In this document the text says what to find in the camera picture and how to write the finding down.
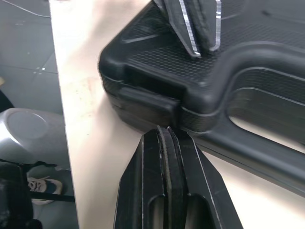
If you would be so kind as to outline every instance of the black clamp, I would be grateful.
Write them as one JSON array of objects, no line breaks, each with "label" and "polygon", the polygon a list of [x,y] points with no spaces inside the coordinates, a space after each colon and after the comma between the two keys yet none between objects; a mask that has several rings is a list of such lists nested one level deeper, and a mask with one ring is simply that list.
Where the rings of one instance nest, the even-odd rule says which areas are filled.
[{"label": "black clamp", "polygon": [[115,229],[242,229],[224,181],[184,131],[151,130],[119,187]]}]

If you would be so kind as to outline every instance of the gray plastic object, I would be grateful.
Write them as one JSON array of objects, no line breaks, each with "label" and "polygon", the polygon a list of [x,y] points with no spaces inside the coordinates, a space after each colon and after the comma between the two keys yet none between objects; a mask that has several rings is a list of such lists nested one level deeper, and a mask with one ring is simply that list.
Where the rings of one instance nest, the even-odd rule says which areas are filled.
[{"label": "gray plastic object", "polygon": [[0,159],[69,169],[63,116],[20,108],[0,113]]}]

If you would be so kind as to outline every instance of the white table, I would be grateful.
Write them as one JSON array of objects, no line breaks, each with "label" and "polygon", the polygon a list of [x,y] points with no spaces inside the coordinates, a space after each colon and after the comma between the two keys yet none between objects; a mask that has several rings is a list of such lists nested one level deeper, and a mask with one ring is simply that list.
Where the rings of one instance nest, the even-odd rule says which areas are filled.
[{"label": "white table", "polygon": [[[50,0],[81,229],[112,229],[119,180],[139,142],[107,100],[97,70],[103,47],[148,0]],[[207,155],[245,229],[305,229],[305,198]]]}]

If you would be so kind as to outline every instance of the black bag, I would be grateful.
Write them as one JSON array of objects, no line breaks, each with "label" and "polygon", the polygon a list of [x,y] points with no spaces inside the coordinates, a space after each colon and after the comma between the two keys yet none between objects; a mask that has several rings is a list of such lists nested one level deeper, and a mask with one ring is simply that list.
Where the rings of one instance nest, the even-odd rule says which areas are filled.
[{"label": "black bag", "polygon": [[229,118],[305,143],[305,2],[222,2],[220,49],[201,59],[150,3],[103,50],[105,91],[130,125],[186,130],[202,150],[305,196],[305,155]]}]

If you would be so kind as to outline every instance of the white shoe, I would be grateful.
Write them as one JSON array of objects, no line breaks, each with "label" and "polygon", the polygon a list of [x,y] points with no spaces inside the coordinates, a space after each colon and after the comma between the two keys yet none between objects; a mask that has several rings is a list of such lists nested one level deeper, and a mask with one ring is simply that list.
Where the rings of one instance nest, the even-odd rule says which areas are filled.
[{"label": "white shoe", "polygon": [[[28,177],[28,186],[32,192],[41,192],[49,194],[61,194],[62,183],[58,180],[47,179],[48,177],[36,179]],[[32,199],[32,203],[36,205],[44,205],[53,202],[48,199]]]}]

